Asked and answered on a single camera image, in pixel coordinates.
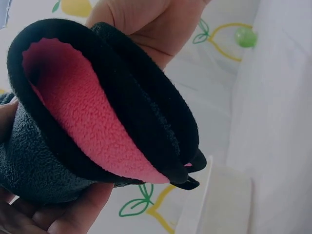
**green ball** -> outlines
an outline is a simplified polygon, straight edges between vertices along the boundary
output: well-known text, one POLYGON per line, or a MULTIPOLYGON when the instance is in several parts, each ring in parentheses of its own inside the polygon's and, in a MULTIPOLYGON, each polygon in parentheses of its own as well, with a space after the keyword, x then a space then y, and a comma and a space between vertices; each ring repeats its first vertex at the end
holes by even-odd
POLYGON ((235 33, 236 43, 244 48, 254 47, 257 43, 257 35, 251 28, 240 27, 235 33))

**yellow lemon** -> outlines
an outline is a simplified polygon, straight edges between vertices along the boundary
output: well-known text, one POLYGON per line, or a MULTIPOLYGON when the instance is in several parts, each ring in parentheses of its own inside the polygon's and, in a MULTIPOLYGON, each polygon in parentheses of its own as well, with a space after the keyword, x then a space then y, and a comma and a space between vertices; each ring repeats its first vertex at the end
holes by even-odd
POLYGON ((174 234, 178 220, 181 216, 185 196, 181 190, 173 185, 166 187, 158 196, 155 204, 146 213, 153 216, 160 225, 169 233, 174 234))
POLYGON ((235 32, 240 27, 251 28, 250 25, 243 23, 228 23, 216 28, 210 37, 207 39, 208 42, 212 43, 218 52, 223 56, 240 62, 244 50, 237 45, 234 37, 231 38, 229 35, 235 35, 235 32))
POLYGON ((234 36, 238 28, 252 28, 251 25, 244 23, 228 23, 217 27, 211 34, 209 32, 207 23, 203 19, 200 20, 198 25, 203 33, 198 34, 194 38, 194 44, 208 41, 216 48, 219 53, 228 59, 237 62, 242 60, 244 49, 236 43, 234 36))
POLYGON ((60 5, 65 14, 76 17, 88 17, 92 10, 89 0, 58 0, 52 12, 57 11, 60 5))

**fleece fabric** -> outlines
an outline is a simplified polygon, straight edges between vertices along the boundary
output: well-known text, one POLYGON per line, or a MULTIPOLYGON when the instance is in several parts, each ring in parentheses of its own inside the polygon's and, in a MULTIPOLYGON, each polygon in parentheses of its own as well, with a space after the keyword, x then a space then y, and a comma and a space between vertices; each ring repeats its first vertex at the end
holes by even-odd
POLYGON ((190 109, 114 27, 38 21, 12 42, 7 65, 19 107, 0 185, 42 203, 74 200, 94 182, 199 185, 189 173, 206 159, 190 109))

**white bedsheet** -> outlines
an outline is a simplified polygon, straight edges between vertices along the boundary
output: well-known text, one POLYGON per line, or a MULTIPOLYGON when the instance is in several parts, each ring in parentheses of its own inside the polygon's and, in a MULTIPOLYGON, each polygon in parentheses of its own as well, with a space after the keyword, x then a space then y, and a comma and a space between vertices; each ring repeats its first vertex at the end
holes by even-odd
POLYGON ((252 234, 312 233, 312 1, 263 0, 227 163, 253 178, 252 234))

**black trim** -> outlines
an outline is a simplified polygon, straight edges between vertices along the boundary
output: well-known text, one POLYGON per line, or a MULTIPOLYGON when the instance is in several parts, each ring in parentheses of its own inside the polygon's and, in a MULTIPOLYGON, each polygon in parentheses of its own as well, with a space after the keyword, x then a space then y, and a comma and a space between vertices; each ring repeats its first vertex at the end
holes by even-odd
POLYGON ((92 30, 126 62, 142 89, 157 103, 179 142, 181 163, 192 161, 198 151, 198 129, 178 90, 152 59, 122 32, 103 22, 94 25, 92 30))
POLYGON ((207 165, 207 160, 203 153, 198 150, 195 158, 190 162, 192 164, 191 167, 186 167, 188 173, 198 172, 204 169, 207 165))
MULTIPOLYGON (((116 30, 112 32, 112 29, 111 27, 111 30, 107 34, 116 33, 116 30)), ((118 37, 120 37, 119 40, 125 39, 125 42, 128 40, 128 38, 122 34, 118 37)), ((122 178, 107 172, 86 157, 54 120, 34 93, 24 74, 22 52, 27 50, 32 42, 38 42, 42 38, 58 38, 60 41, 69 43, 75 49, 81 51, 91 62, 110 104, 136 146, 144 153, 153 166, 167 176, 171 182, 184 183, 187 181, 187 170, 181 163, 178 155, 176 155, 172 143, 166 138, 165 129, 159 124, 150 103, 144 98, 140 87, 143 85, 143 89, 145 91, 148 90, 148 94, 152 94, 151 97, 157 99, 157 104, 158 99, 161 100, 159 106, 165 108, 167 114, 171 114, 172 111, 168 108, 173 107, 173 101, 175 101, 175 110, 180 110, 181 113, 176 112, 175 115, 167 115, 166 118, 170 119, 170 124, 174 125, 175 128, 184 125, 185 129, 189 129, 187 119, 183 118, 183 121, 177 125, 173 122, 173 120, 178 121, 175 119, 177 114, 180 114, 178 117, 182 117, 184 111, 186 111, 186 115, 188 116, 190 111, 186 105, 183 106, 185 103, 180 96, 176 98, 172 96, 178 93, 172 84, 171 86, 168 85, 169 80, 165 78, 164 74, 164 79, 159 79, 159 83, 156 82, 156 80, 153 82, 153 86, 158 87, 157 92, 160 91, 159 88, 162 87, 162 85, 166 86, 166 91, 162 93, 165 98, 162 98, 162 95, 156 95, 157 92, 151 91, 153 90, 152 86, 146 86, 148 82, 140 79, 140 84, 138 84, 128 70, 128 65, 116 55, 108 44, 100 40, 90 29, 69 20, 45 19, 25 28, 12 42, 8 52, 8 70, 14 92, 41 129, 46 143, 60 162, 77 176, 89 180, 104 182, 124 182, 125 180, 129 180, 132 183, 140 182, 122 178)), ((131 46, 134 50, 138 51, 139 47, 134 43, 132 43, 131 46)), ((144 63, 141 67, 141 71, 136 67, 136 76, 140 78, 147 77, 145 73, 149 69, 155 69, 155 72, 159 74, 160 70, 158 67, 149 65, 151 62, 150 59, 144 60, 142 57, 136 59, 141 59, 142 63, 144 63)), ((183 134, 190 132, 192 131, 178 129, 179 134, 177 135, 183 136, 183 134)), ((195 143, 197 142, 197 135, 198 133, 195 133, 195 143)), ((179 138, 179 140, 183 142, 186 141, 186 139, 183 138, 179 138)))

